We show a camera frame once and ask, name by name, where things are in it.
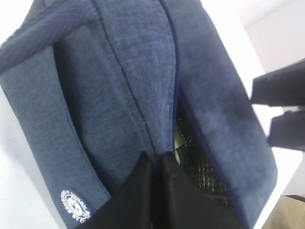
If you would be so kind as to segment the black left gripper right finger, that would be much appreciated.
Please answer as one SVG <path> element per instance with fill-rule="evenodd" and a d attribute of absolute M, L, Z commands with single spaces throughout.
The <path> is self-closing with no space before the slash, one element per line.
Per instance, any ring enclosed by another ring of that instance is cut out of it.
<path fill-rule="evenodd" d="M 172 152 L 161 159 L 166 229 L 245 229 L 235 211 L 213 202 L 179 167 Z"/>

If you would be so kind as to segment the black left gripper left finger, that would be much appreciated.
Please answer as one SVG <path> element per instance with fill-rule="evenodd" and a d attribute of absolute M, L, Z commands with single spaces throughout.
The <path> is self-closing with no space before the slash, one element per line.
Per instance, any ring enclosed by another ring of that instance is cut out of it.
<path fill-rule="evenodd" d="M 145 152 L 112 198 L 88 221 L 89 229 L 149 229 L 151 227 L 152 164 Z"/>

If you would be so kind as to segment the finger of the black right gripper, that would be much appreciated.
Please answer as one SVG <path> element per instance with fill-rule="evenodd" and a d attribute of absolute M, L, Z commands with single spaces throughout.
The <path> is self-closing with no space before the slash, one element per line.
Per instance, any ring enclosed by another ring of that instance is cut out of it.
<path fill-rule="evenodd" d="M 305 151 L 305 113 L 285 112 L 271 120 L 270 146 Z"/>
<path fill-rule="evenodd" d="M 268 106 L 304 106 L 305 60 L 254 78 L 250 101 Z"/>

